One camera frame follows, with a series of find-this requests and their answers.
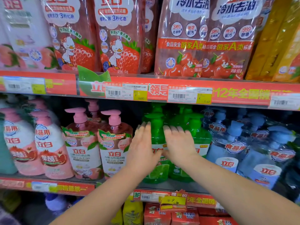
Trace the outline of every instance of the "cartoon duck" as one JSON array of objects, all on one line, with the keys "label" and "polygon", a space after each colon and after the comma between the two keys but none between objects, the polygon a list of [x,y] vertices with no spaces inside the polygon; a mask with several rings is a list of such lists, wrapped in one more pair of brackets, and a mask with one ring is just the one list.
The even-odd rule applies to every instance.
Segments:
[{"label": "cartoon duck", "polygon": [[115,69],[119,69],[119,67],[117,67],[117,59],[121,58],[121,56],[119,54],[123,52],[122,42],[120,39],[117,39],[117,40],[110,42],[110,45],[112,47],[114,54],[109,58],[108,64],[110,66],[114,66]]},{"label": "cartoon duck", "polygon": [[75,50],[75,44],[73,42],[73,39],[70,36],[63,38],[62,44],[63,44],[64,48],[66,49],[66,52],[62,55],[62,59],[68,65],[73,66],[71,64],[71,60],[70,60],[70,56],[74,55],[74,53],[72,51]]}]

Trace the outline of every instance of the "red package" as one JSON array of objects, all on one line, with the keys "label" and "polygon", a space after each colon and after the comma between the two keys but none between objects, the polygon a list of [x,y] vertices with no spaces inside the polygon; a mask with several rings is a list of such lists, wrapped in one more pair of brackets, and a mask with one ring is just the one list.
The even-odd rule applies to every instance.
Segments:
[{"label": "red package", "polygon": [[201,77],[243,79],[263,0],[211,0]]},{"label": "red package", "polygon": [[170,225],[171,223],[171,212],[160,212],[158,204],[146,203],[144,212],[144,224],[160,224]]},{"label": "red package", "polygon": [[199,217],[201,225],[238,225],[231,217]]},{"label": "red package", "polygon": [[188,208],[187,212],[172,212],[171,225],[182,225],[182,224],[199,225],[200,222],[199,222],[199,215],[197,209]]},{"label": "red package", "polygon": [[230,216],[224,209],[198,208],[199,216]]}]

